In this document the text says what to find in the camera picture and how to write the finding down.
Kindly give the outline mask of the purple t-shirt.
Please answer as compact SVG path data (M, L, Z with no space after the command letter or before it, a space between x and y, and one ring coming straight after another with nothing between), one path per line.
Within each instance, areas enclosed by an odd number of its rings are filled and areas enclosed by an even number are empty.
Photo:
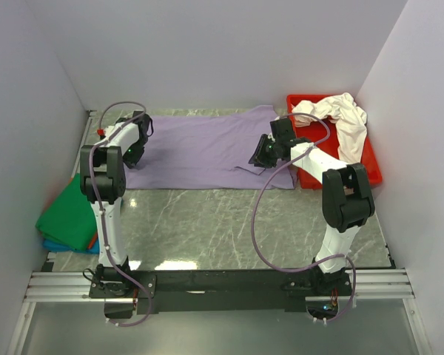
M293 189L288 169L275 174L249 164L277 114L270 105L224 116L153 117L154 133L128 189Z

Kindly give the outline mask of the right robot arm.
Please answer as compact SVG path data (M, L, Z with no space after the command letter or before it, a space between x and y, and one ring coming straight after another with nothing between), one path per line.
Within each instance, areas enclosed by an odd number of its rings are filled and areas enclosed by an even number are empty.
M374 214L374 198L363 164L348 164L319 148L319 145L331 136L329 126L314 115L306 113L298 115L313 118L325 129L326 134L315 142L305 137L297 137L290 119L293 114L280 116L270 122L271 133L261 135L257 148L249 160L249 163L255 167L274 169L255 202L250 232L255 252L270 268L286 273L319 268L318 272L311 275L310 286L316 294L326 295L336 286L334 274L351 262L348 253L353 239ZM262 255L255 237L255 218L262 194L277 174L289 166L308 172L321 183L321 209L326 221L326 232L314 261L309 266L294 269L272 265Z

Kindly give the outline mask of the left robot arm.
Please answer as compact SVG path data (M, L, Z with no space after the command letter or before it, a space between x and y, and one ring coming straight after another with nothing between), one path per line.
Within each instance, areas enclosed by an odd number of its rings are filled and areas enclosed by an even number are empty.
M152 119L144 111L99 127L99 140L80 150L80 189L90 202L99 242L98 262L122 267L128 256L121 233L121 202L126 191L125 169L133 169L153 134Z

